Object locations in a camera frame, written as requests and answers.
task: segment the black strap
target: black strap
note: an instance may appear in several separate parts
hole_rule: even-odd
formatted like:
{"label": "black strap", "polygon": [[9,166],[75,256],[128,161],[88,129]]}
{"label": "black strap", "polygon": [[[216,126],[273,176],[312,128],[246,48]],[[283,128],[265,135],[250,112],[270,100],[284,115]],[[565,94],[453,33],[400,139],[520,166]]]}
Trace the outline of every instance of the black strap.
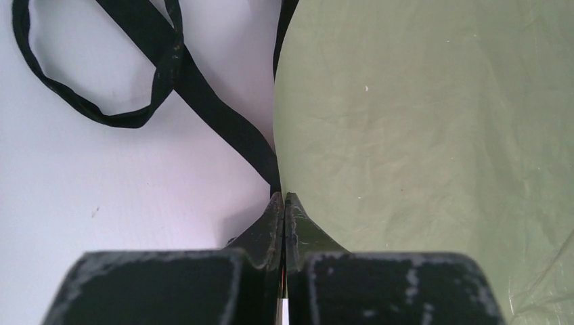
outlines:
{"label": "black strap", "polygon": [[283,40],[285,39],[285,34],[287,34],[287,28],[291,23],[291,18],[293,18],[293,14],[295,13],[295,9],[298,4],[299,0],[282,0],[281,2],[281,13],[279,14],[279,22],[277,25],[277,37],[275,38],[275,50],[273,51],[273,76],[277,73],[281,46],[283,46]]}
{"label": "black strap", "polygon": [[[133,112],[105,115],[95,104],[76,94],[71,88],[45,76],[29,45],[29,0],[14,0],[12,14],[16,42],[34,74],[82,115],[111,127],[143,126],[170,92],[175,90],[207,125],[239,152],[269,183],[271,193],[279,192],[281,185],[277,157],[271,146],[256,127],[217,97],[183,44],[178,0],[164,0],[173,26],[149,0],[97,0],[97,2],[156,66],[150,105]],[[282,4],[281,16],[287,13],[287,24],[296,2],[298,0],[285,0]],[[282,27],[278,31],[278,41],[282,42],[287,25],[284,23],[280,25]],[[275,46],[273,71],[276,70],[275,60],[278,58],[280,48],[280,45]]]}

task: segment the scuffed black surface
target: scuffed black surface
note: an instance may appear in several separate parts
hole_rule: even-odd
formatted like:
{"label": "scuffed black surface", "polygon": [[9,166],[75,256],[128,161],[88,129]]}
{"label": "scuffed black surface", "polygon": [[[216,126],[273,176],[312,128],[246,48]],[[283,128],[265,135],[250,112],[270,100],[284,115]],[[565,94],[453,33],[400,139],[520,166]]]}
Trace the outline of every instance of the scuffed black surface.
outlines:
{"label": "scuffed black surface", "polygon": [[307,324],[503,324],[476,264],[457,254],[316,254]]}

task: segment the strap loop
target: strap loop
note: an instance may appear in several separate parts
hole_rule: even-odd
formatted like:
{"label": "strap loop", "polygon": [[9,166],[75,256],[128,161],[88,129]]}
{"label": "strap loop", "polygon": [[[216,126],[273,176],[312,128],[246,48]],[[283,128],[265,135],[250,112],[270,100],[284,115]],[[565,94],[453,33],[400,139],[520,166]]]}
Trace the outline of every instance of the strap loop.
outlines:
{"label": "strap loop", "polygon": [[174,24],[173,31],[175,32],[175,37],[172,38],[169,46],[162,48],[162,56],[154,73],[150,104],[133,112],[115,115],[104,114],[94,103],[78,95],[68,86],[48,78],[44,74],[36,56],[30,48],[30,13],[28,11],[28,3],[29,0],[14,1],[12,9],[16,43],[34,74],[48,88],[58,94],[83,116],[111,127],[138,128],[143,126],[152,117],[159,105],[161,105],[172,92],[179,75],[183,58],[181,10],[176,0],[165,0],[166,6],[169,8],[169,16]]}
{"label": "strap loop", "polygon": [[34,74],[76,111],[111,127],[142,127],[172,90],[196,114],[235,149],[271,186],[280,192],[277,156],[261,132],[241,114],[225,104],[207,83],[183,42],[183,24],[178,0],[164,0],[173,26],[149,0],[96,0],[156,66],[150,105],[133,112],[105,115],[93,103],[71,88],[46,77],[30,49],[29,0],[14,0],[14,35],[18,47]]}

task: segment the black object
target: black object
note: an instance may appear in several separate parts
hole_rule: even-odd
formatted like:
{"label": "black object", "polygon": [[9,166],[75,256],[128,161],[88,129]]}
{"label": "black object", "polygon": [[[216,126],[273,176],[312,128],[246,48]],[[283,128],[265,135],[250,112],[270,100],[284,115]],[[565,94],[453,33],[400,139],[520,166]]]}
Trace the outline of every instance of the black object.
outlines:
{"label": "black object", "polygon": [[[178,0],[164,0],[173,25],[149,0],[96,1],[156,66],[150,105],[133,112],[105,115],[94,103],[68,86],[48,78],[29,44],[29,0],[14,0],[12,24],[16,43],[24,60],[40,81],[87,118],[111,127],[133,129],[144,126],[159,105],[175,90],[209,127],[269,183],[271,193],[279,192],[281,184],[275,152],[255,126],[217,97],[185,47]],[[283,0],[278,42],[283,41],[298,2]],[[273,71],[277,68],[280,49],[281,45],[276,44]]]}
{"label": "black object", "polygon": [[279,193],[220,251],[89,253],[44,325],[504,324],[474,261],[451,253],[346,251]]}

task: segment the green fabric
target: green fabric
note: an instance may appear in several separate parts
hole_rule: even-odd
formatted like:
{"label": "green fabric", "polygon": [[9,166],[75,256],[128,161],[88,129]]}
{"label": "green fabric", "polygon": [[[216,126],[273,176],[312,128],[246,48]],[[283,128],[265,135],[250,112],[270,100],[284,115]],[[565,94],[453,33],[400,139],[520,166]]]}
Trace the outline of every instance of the green fabric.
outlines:
{"label": "green fabric", "polygon": [[574,1],[301,0],[285,192],[352,251],[455,251],[510,324],[574,324]]}

